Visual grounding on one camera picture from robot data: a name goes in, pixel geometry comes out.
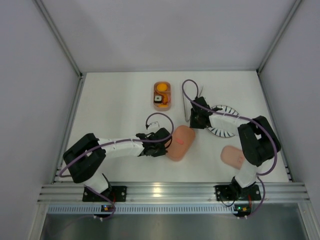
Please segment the striped round plate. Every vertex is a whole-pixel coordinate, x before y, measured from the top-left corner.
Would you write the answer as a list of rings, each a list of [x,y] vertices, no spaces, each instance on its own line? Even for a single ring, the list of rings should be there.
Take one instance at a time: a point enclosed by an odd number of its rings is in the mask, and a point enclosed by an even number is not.
[[[211,108],[213,111],[215,112],[221,112],[221,113],[227,113],[227,114],[231,114],[231,115],[235,115],[235,116],[239,116],[239,112],[237,110],[235,110],[234,108],[228,106],[228,105],[214,105]],[[224,130],[222,128],[216,128],[216,127],[207,127],[206,128],[211,134],[215,135],[216,137],[219,138],[232,138],[235,135],[227,130]]]

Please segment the metal tongs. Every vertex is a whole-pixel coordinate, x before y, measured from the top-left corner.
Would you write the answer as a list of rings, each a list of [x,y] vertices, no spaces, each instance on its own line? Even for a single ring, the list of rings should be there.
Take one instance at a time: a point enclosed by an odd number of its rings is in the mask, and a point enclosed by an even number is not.
[[[203,87],[202,84],[198,85],[192,79],[186,79],[181,85],[181,96],[182,96],[184,120],[185,120],[186,123],[189,123],[190,120],[191,120],[191,108],[192,108],[192,105],[191,105],[190,101],[188,100],[188,98],[186,97],[186,94],[187,94],[186,85],[187,85],[187,83],[193,83],[194,86],[195,86],[195,96],[193,98],[190,97],[192,100],[202,96],[204,87]]]

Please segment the yellow toy chicken drumstick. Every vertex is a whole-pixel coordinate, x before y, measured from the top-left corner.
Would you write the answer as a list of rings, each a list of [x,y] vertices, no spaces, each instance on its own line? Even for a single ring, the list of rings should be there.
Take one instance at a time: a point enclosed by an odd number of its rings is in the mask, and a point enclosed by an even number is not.
[[[168,105],[167,105],[167,104],[159,104],[157,107],[158,107],[158,108],[167,108]]]

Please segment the black white sushi roll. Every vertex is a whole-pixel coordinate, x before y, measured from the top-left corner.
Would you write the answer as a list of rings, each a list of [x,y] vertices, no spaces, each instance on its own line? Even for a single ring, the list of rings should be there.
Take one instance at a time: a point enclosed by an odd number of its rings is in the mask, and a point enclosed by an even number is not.
[[[154,103],[161,104],[163,102],[163,96],[162,95],[155,95],[153,100],[154,100]]]

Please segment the orange round toy food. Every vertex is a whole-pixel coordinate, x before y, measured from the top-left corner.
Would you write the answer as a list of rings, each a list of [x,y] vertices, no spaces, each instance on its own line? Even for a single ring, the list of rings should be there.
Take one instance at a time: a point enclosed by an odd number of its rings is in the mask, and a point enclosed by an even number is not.
[[[165,92],[168,89],[168,85],[166,83],[160,83],[156,86],[157,91]]]

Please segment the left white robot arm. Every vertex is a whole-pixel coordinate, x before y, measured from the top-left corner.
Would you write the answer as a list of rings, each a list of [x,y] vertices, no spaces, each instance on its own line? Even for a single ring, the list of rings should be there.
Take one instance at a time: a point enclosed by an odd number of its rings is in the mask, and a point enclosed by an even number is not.
[[[172,134],[164,127],[156,132],[106,141],[88,133],[63,154],[66,166],[59,176],[70,177],[75,184],[83,184],[99,194],[110,192],[112,187],[108,178],[99,171],[103,161],[122,157],[164,156],[171,140]]]

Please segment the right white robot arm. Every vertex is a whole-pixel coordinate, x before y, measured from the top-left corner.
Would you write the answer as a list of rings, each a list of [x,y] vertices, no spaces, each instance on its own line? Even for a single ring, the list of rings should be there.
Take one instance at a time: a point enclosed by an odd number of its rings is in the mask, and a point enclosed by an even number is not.
[[[239,172],[230,184],[235,192],[243,192],[254,185],[259,176],[266,176],[274,170],[281,144],[264,116],[250,119],[221,112],[220,108],[210,108],[204,97],[197,97],[190,103],[191,128],[212,128],[239,137],[243,158],[237,164]]]

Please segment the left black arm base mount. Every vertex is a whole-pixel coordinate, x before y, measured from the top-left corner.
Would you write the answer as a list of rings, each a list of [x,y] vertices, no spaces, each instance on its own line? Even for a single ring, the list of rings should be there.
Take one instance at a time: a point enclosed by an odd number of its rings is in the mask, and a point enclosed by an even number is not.
[[[126,202],[127,186],[111,186],[100,194],[108,198],[110,201],[114,203]],[[83,202],[107,202],[103,197],[92,192],[86,186],[84,187],[82,201]]]

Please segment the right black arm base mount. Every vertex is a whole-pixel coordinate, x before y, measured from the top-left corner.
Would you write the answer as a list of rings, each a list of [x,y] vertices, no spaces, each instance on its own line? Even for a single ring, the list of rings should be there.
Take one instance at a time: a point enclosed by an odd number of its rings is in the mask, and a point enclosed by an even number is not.
[[[233,184],[222,184],[214,187],[217,201],[260,201],[262,194],[257,184],[241,188]]]

